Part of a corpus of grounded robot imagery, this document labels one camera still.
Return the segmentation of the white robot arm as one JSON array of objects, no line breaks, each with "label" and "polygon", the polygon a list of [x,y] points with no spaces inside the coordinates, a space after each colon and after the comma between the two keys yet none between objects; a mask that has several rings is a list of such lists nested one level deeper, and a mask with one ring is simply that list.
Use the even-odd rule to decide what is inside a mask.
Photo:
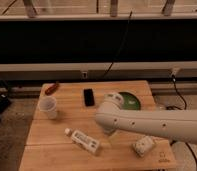
[{"label": "white robot arm", "polygon": [[197,110],[125,110],[119,93],[108,93],[95,112],[103,129],[117,129],[197,144]]}]

